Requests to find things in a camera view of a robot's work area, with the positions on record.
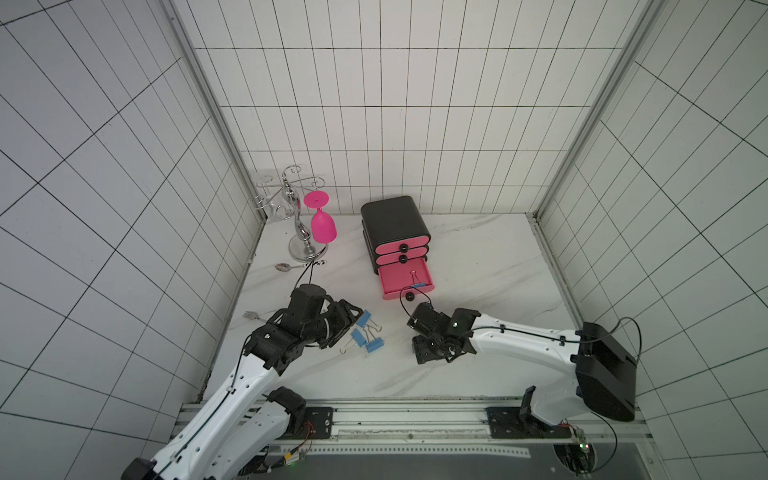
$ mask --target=wire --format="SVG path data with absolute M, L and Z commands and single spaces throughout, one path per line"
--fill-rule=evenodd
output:
M 312 425 L 312 422 L 310 422 L 309 420 L 307 420 L 306 422 L 310 424 L 310 429 L 312 430 L 312 433 L 317 432 L 317 430 L 315 430 L 315 426 Z M 304 452 L 304 455 L 306 455 L 307 453 L 310 452 L 310 450 L 312 450 L 312 444 L 314 442 L 315 442 L 315 439 L 310 439 L 310 447 L 306 450 L 306 452 Z
M 301 281 L 302 277 L 304 277 L 304 273 L 306 273 L 306 271 L 310 269 L 310 267 L 312 266 L 313 263 L 314 262 L 309 262 L 307 264 L 306 268 L 304 269 L 304 271 L 301 273 L 301 276 L 299 276 L 299 278 L 296 279 L 296 283 L 293 284 L 293 289 L 294 290 L 296 289 L 297 286 L 299 286 L 299 282 Z
M 592 470 L 590 470 L 589 473 L 595 473 L 598 470 L 602 470 L 603 468 L 605 468 L 605 466 L 608 465 L 608 463 L 610 463 L 611 460 L 613 460 L 614 455 L 616 455 L 616 450 L 618 450 L 618 448 L 619 448 L 619 437 L 618 437 L 618 435 L 616 435 L 616 430 L 614 430 L 614 427 L 610 423 L 608 423 L 608 420 L 606 420 L 602 416 L 600 416 L 600 415 L 598 415 L 597 413 L 594 413 L 594 412 L 592 412 L 592 413 L 595 416 L 597 416 L 598 418 L 600 418 L 600 420 L 605 422 L 605 425 L 608 425 L 608 428 L 611 429 L 611 431 L 614 433 L 614 439 L 616 439 L 616 442 L 614 442 L 614 451 L 611 453 L 611 456 L 608 457 L 608 460 L 606 460 L 603 465 L 600 465 L 599 467 L 593 468 Z
M 408 316 L 408 319 L 412 319 L 413 318 L 413 314 L 412 313 L 408 313 L 408 309 L 406 309 L 406 305 L 402 302 L 402 291 L 405 290 L 406 288 L 413 288 L 414 290 L 418 290 L 423 296 L 427 297 L 427 300 L 429 300 L 430 305 L 432 304 L 432 299 L 429 298 L 429 295 L 427 295 L 426 293 L 422 292 L 421 290 L 419 290 L 419 288 L 417 288 L 415 286 L 406 285 L 403 288 L 401 288 L 400 289 L 400 294 L 399 294 L 400 306 L 402 307 L 403 310 L 405 310 L 406 315 Z
M 247 337 L 246 337 L 245 341 L 243 342 L 243 348 L 241 348 L 241 349 L 240 349 L 240 356 L 238 356 L 238 357 L 237 357 L 237 366 L 235 366 L 235 373 L 232 375 L 232 384 L 231 384 L 231 387 L 232 387 L 233 389 L 234 389 L 234 386 L 235 386 L 235 380 L 237 380 L 237 373 L 240 371 L 240 360 L 243 358 L 243 350 L 245 350 L 245 345 L 248 343 L 248 341 L 250 340 L 250 337 L 251 337 L 252 335 L 253 335 L 253 334 L 251 333 L 249 336 L 247 336 Z M 178 450 L 178 452 L 181 452 L 182 450 L 184 450 L 184 449 L 187 447 L 187 445 L 189 445 L 189 444 L 190 444 L 190 442 L 192 442 L 192 440 L 194 440 L 194 438 L 197 436 L 197 434 L 198 434 L 198 433 L 200 433 L 200 430 L 202 430 L 202 429 L 205 427 L 205 425 L 207 425 L 207 424 L 208 424 L 208 422 L 209 422 L 209 421 L 210 421 L 210 420 L 211 420 L 211 419 L 214 417 L 214 415 L 216 415 L 216 412 L 218 412 L 218 411 L 219 411 L 219 408 L 221 408 L 221 406 L 224 404 L 224 401 L 226 401 L 226 400 L 227 400 L 227 398 L 228 398 L 228 397 L 229 397 L 229 396 L 230 396 L 230 395 L 231 395 L 233 392 L 234 392 L 234 390 L 231 390 L 231 391 L 227 391 L 227 394 L 224 396 L 224 398 L 222 398 L 222 399 L 221 399 L 221 402 L 219 402 L 219 405 L 217 405 L 217 406 L 216 406 L 216 408 L 215 408 L 215 409 L 212 411 L 212 413 L 211 413 L 211 414 L 208 416 L 208 418 L 207 418 L 207 419 L 205 419 L 205 422 L 203 422 L 203 425 L 200 425 L 200 428 L 198 428 L 198 429 L 197 429 L 197 431 L 196 431 L 195 433 L 193 433 L 193 434 L 192 434 L 192 436 L 191 436 L 190 438 L 188 438 L 188 439 L 187 439 L 187 441 L 186 441 L 186 442 L 185 442 L 185 443 L 184 443 L 184 444 L 181 446 L 181 448 Z M 167 465 L 165 465 L 165 466 L 163 467 L 163 469 L 162 469 L 162 470 L 160 470 L 160 471 L 159 471 L 159 472 L 158 472 L 158 473 L 157 473 L 157 474 L 156 474 L 156 475 L 155 475 L 155 476 L 152 478 L 152 480 L 156 480 L 157 478 L 159 478 L 159 477 L 160 477 L 160 475 L 161 475 L 163 472 L 165 472 L 165 469 L 166 469 L 166 468 L 168 468 L 168 467 L 170 466 L 170 464 L 171 464 L 171 463 L 173 463 L 173 462 L 174 462 L 173 460 L 171 460 L 170 462 L 168 462 L 168 464 L 167 464 Z
M 632 317 L 629 317 L 629 316 L 624 316 L 624 317 L 621 317 L 621 318 L 619 319 L 619 321 L 616 323 L 616 326 L 615 326 L 615 327 L 614 327 L 614 328 L 613 328 L 613 329 L 612 329 L 610 332 L 606 333 L 604 336 L 600 337 L 599 339 L 593 339 L 593 340 L 566 340 L 566 339 L 557 339 L 557 338 L 554 338 L 554 337 L 552 337 L 552 336 L 541 335 L 541 334 L 539 334 L 539 333 L 533 333 L 533 332 L 526 332 L 525 330 L 518 330 L 518 329 L 513 329 L 513 328 L 509 328 L 509 327 L 507 327 L 507 326 L 479 326 L 479 327 L 477 327 L 477 328 L 474 328 L 474 329 L 470 329 L 470 330 L 467 330 L 466 332 L 464 332 L 464 333 L 463 333 L 463 334 L 462 334 L 462 335 L 459 337 L 459 339 L 461 339 L 461 338 L 463 338 L 463 337 L 465 337 L 465 336 L 469 335 L 470 333 L 474 332 L 475 330 L 482 330 L 482 329 L 496 329 L 496 330 L 501 330 L 502 332 L 504 332 L 504 331 L 506 331 L 506 330 L 509 330 L 509 331 L 511 331 L 511 332 L 524 333 L 525 335 L 530 335 L 530 336 L 537 336 L 537 337 L 539 337 L 539 338 L 542 338 L 542 339 L 547 339 L 547 340 L 553 340 L 553 341 L 555 341 L 555 342 L 563 342 L 563 343 L 579 343 L 579 344 L 582 344 L 582 343 L 595 343 L 595 342 L 600 342 L 600 341 L 602 341 L 602 340 L 605 340 L 605 339 L 606 339 L 606 338 L 608 338 L 609 336 L 613 335 L 613 334 L 614 334 L 614 332 L 616 332 L 616 330 L 618 330 L 618 329 L 619 329 L 619 327 L 621 326 L 621 320 L 625 320 L 625 319 L 629 319 L 629 320 L 633 321 L 633 322 L 634 322 L 634 324 L 635 324 L 635 326 L 637 326 L 637 333 L 638 333 L 638 335 L 640 335 L 640 338 L 641 338 L 641 340 L 640 340 L 640 347 L 641 347 L 641 349 L 642 349 L 642 346 L 643 346 L 643 341 L 642 341 L 642 334 L 640 333 L 640 325 L 638 325 L 638 324 L 637 324 L 637 322 L 635 322 L 635 320 L 634 320 Z
M 634 323 L 634 325 L 637 327 L 637 338 L 638 338 L 637 342 L 639 343 L 639 345 L 637 346 L 637 358 L 635 359 L 635 361 L 639 363 L 640 362 L 640 354 L 643 352 L 643 333 L 640 331 L 640 325 L 638 325 L 637 322 L 634 321 L 634 318 L 632 318 L 630 316 L 626 316 L 626 317 L 622 318 L 622 320 L 623 319 L 630 319 L 630 320 L 632 320 L 632 323 Z
M 296 452 L 298 452 L 299 449 L 301 449 L 301 447 L 303 447 L 306 444 L 306 442 L 310 439 L 310 435 L 312 435 L 312 433 L 315 432 L 315 427 L 312 425 L 312 422 L 310 422 L 309 420 L 307 420 L 306 423 L 304 423 L 304 425 L 306 425 L 306 437 L 304 437 L 303 442 L 301 442 L 297 447 L 294 447 L 293 449 L 291 449 L 289 453 L 286 453 L 282 458 L 280 458 L 279 460 L 277 460 L 276 462 L 274 462 L 272 465 L 269 465 L 269 466 L 267 466 L 266 463 L 264 463 L 266 461 L 266 456 L 269 455 L 270 453 L 269 449 L 267 449 L 266 455 L 261 458 L 261 466 L 265 467 L 265 469 L 256 470 L 253 473 L 255 474 L 270 473 L 275 468 L 286 466 L 286 461 L 288 460 L 288 458 L 291 458 L 293 455 L 295 455 Z

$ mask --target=pink wine glass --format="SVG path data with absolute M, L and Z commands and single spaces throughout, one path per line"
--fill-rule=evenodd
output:
M 304 197 L 304 205 L 316 208 L 317 213 L 312 217 L 312 236 L 318 243 L 331 243 L 336 239 L 336 224 L 333 218 L 322 211 L 330 201 L 327 193 L 315 190 Z

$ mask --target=white marble surface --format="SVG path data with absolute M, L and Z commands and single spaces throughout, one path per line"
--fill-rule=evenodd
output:
M 455 362 L 418 365 L 412 353 L 413 330 L 398 300 L 383 300 L 374 274 L 360 216 L 335 216 L 339 236 L 314 268 L 313 283 L 334 299 L 346 299 L 371 312 L 382 327 L 384 347 L 372 353 L 353 347 L 304 349 L 275 385 L 285 385 L 307 399 L 371 397 L 521 396 L 531 385 L 557 379 L 556 372 L 504 356 L 464 355 Z M 429 295 L 448 315 L 471 308 L 509 322 L 551 328 L 574 328 L 558 288 L 523 214 L 425 215 L 432 235 L 427 265 L 435 282 Z M 262 323 L 242 317 L 254 311 L 266 319 L 287 306 L 303 269 L 283 273 L 275 263 L 292 261 L 287 250 L 293 223 L 266 226 L 253 265 L 234 310 L 208 382 L 213 392 L 237 362 L 246 336 Z M 305 275 L 302 283 L 308 280 Z M 424 299 L 406 302 L 409 311 Z

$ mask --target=spoon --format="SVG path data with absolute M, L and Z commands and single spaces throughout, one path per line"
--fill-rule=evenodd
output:
M 288 263 L 278 263 L 277 265 L 275 265 L 275 268 L 277 268 L 281 272 L 290 272 L 291 269 L 300 268 L 302 266 L 304 265 L 289 265 Z

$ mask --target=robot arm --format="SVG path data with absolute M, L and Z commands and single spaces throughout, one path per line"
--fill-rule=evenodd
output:
M 421 334 L 412 341 L 418 363 L 496 353 L 562 372 L 558 381 L 526 390 L 519 420 L 529 432 L 590 411 L 634 420 L 637 362 L 596 323 L 585 323 L 581 330 L 540 329 L 462 308 L 448 317 L 421 303 L 408 325 Z
M 122 480 L 216 480 L 233 478 L 274 439 L 298 434 L 306 401 L 281 387 L 253 418 L 238 427 L 246 411 L 267 391 L 304 346 L 336 344 L 362 315 L 345 300 L 334 301 L 317 285 L 291 293 L 287 308 L 255 329 L 243 345 L 237 365 L 194 419 L 152 461 L 135 459 Z

